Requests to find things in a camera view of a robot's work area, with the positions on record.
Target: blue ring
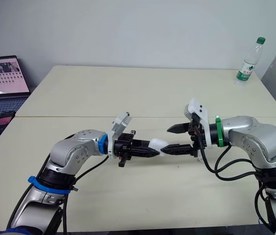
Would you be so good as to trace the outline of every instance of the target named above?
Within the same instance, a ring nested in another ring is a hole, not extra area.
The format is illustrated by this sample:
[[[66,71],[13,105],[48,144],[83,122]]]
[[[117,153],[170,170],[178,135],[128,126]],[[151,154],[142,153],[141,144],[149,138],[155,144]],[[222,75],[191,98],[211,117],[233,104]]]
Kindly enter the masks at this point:
[[[16,233],[16,234],[25,234],[25,235],[31,235],[31,233],[29,231],[27,231],[26,229],[16,229],[16,228],[10,228],[7,229],[3,232],[1,232],[0,234],[6,234],[6,233]]]
[[[54,189],[54,188],[48,188],[46,186],[41,185],[35,176],[30,176],[28,179],[28,182],[32,183],[37,189],[40,189],[45,192],[55,193],[55,194],[69,194],[70,190],[64,190],[64,189]]]
[[[106,139],[107,137],[108,137],[108,134],[105,134],[104,136],[102,136],[101,140],[98,141],[99,151],[100,151],[100,153],[102,153],[102,154],[106,154],[106,153],[104,152],[104,147],[103,147],[103,145],[104,145],[104,141],[105,141],[105,139]]]

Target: green bottle cap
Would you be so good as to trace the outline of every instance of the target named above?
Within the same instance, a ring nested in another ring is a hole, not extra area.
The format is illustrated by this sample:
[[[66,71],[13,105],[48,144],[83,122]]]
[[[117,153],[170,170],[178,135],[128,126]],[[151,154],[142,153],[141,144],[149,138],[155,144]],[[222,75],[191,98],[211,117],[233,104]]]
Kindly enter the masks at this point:
[[[264,44],[264,42],[265,42],[265,38],[262,38],[262,37],[257,38],[256,43]]]

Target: water bottle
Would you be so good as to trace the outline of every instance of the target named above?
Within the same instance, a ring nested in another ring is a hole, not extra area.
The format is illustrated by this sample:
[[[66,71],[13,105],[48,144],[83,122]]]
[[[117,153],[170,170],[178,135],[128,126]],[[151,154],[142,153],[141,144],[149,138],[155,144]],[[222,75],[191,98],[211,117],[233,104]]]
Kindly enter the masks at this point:
[[[255,65],[259,62],[262,47],[265,42],[265,38],[258,38],[256,44],[250,49],[248,56],[245,58],[237,76],[236,84],[238,86],[245,85],[254,70]]]

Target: white table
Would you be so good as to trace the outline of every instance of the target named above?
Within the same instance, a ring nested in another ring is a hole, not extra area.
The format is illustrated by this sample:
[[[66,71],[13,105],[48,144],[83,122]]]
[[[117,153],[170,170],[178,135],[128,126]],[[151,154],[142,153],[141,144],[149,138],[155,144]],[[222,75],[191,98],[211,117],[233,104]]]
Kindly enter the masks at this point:
[[[0,137],[0,230],[19,197],[36,175],[53,145],[79,130],[108,131],[111,117],[16,117]],[[260,122],[276,125],[276,117],[260,117]],[[133,118],[126,129],[137,130],[135,139],[161,138],[170,143],[188,143],[187,134],[167,133],[184,118]],[[224,149],[207,150],[210,165]],[[238,148],[224,162],[246,158]],[[100,162],[91,157],[80,172]],[[223,182],[209,173],[192,156],[132,158],[124,168],[118,160],[107,161],[76,185],[68,203],[69,231],[112,231],[257,223],[253,207],[257,181],[253,176]],[[233,176],[252,170],[247,163],[224,172]],[[259,202],[262,215],[264,205]]]
[[[209,116],[276,117],[276,102],[255,73],[234,84],[237,70],[55,66],[17,117],[183,117],[198,98]]]

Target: electrical wire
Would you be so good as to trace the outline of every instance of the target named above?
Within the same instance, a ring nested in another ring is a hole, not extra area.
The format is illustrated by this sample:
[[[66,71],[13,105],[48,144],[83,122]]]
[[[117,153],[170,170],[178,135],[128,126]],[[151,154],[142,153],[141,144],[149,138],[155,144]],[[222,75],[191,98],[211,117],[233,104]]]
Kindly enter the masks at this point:
[[[216,160],[216,163],[215,163],[215,167],[214,167],[214,171],[215,171],[215,175],[217,178],[219,178],[220,180],[223,180],[223,181],[233,181],[233,180],[239,180],[241,178],[244,178],[246,176],[249,176],[249,175],[257,175],[257,176],[261,176],[261,174],[257,171],[250,171],[250,172],[246,172],[246,173],[243,173],[243,174],[240,174],[240,175],[237,175],[237,176],[234,176],[234,177],[229,177],[229,178],[225,178],[225,177],[222,177],[218,174],[218,171],[217,171],[217,167],[221,161],[221,159],[224,157],[224,155],[228,152],[228,150],[231,148],[231,144],[229,144],[228,148],[220,155],[220,157]]]
[[[260,173],[258,173],[256,171],[247,172],[247,173],[244,173],[244,174],[241,174],[241,175],[238,175],[238,176],[235,176],[235,177],[231,177],[231,178],[224,178],[224,177],[221,177],[220,175],[218,175],[219,172],[225,170],[227,167],[229,167],[229,166],[231,166],[235,163],[247,162],[247,163],[252,164],[252,162],[248,159],[236,159],[236,160],[233,160],[233,161],[227,163],[226,165],[224,165],[223,167],[218,169],[217,167],[218,167],[218,164],[219,164],[220,160],[224,157],[225,154],[227,154],[227,152],[231,148],[231,144],[229,143],[228,147],[225,149],[225,151],[217,159],[217,161],[215,163],[214,170],[213,170],[207,162],[207,157],[206,157],[206,154],[205,154],[205,151],[204,151],[204,148],[203,148],[203,144],[202,144],[203,142],[202,142],[202,139],[201,139],[200,130],[199,130],[198,126],[194,126],[194,127],[195,127],[195,130],[196,130],[196,133],[197,133],[197,138],[198,138],[200,152],[201,152],[201,155],[202,155],[203,162],[205,163],[207,169],[210,172],[214,173],[217,178],[219,178],[220,180],[223,180],[223,181],[233,181],[233,180],[238,180],[238,179],[244,178],[244,177],[249,176],[249,175],[260,175]]]
[[[80,176],[78,176],[70,185],[70,188],[73,187],[73,185],[76,184],[78,180],[80,180],[82,177],[84,177],[86,174],[91,172],[92,170],[96,169],[98,166],[101,166],[103,163],[105,163],[108,160],[109,156],[107,156],[103,161],[99,162],[97,165],[91,167],[90,169],[86,170],[84,173],[82,173]],[[63,203],[63,235],[67,235],[67,216],[66,216],[66,210],[67,210],[67,204],[68,204],[68,198],[69,195],[65,195],[64,197],[64,203]]]
[[[103,161],[99,162],[97,165],[91,167],[89,170],[86,170],[84,173],[82,173],[80,176],[78,176],[78,177],[73,181],[73,184],[72,184],[72,185],[76,184],[76,182],[77,182],[78,180],[80,180],[82,177],[84,177],[84,176],[85,176],[86,174],[88,174],[90,171],[92,171],[92,170],[96,169],[98,166],[104,164],[104,163],[108,160],[108,158],[109,158],[109,156],[107,156],[105,159],[103,159]]]
[[[37,179],[40,177],[41,173],[43,172],[43,170],[44,170],[44,168],[45,168],[47,162],[49,161],[49,158],[50,158],[50,154],[47,156],[47,158],[45,159],[45,161],[44,161],[42,167],[40,168],[40,170],[39,170],[39,172],[38,172],[38,174],[37,174],[37,176],[36,176]],[[11,228],[12,221],[13,221],[13,219],[14,219],[14,217],[15,217],[15,214],[16,214],[18,208],[20,207],[21,203],[23,202],[24,198],[26,197],[26,195],[27,195],[28,192],[30,191],[30,189],[31,189],[32,186],[33,186],[33,184],[30,184],[30,185],[27,187],[27,189],[25,190],[25,192],[22,194],[21,198],[20,198],[19,201],[17,202],[17,204],[16,204],[16,206],[15,206],[15,208],[14,208],[14,210],[13,210],[11,216],[10,216],[9,221],[7,222],[6,229]]]
[[[67,216],[66,216],[66,208],[68,206],[68,199],[69,199],[69,195],[66,194],[64,196],[64,203],[63,203],[63,234],[67,235],[68,234],[68,227],[67,227]]]
[[[259,182],[259,188],[261,188],[262,183],[260,181],[258,181],[258,182]],[[260,196],[261,196],[262,200],[265,201],[265,197],[263,195],[263,191],[261,191]]]
[[[262,218],[260,211],[259,211],[259,207],[258,207],[258,200],[259,200],[259,196],[261,194],[261,192],[264,189],[264,184],[261,185],[261,187],[259,188],[259,190],[256,192],[255,197],[254,197],[254,208],[255,208],[255,212],[257,214],[257,216],[259,217],[259,220],[262,221],[263,225],[265,227],[267,227],[270,231],[273,232],[271,226]]]

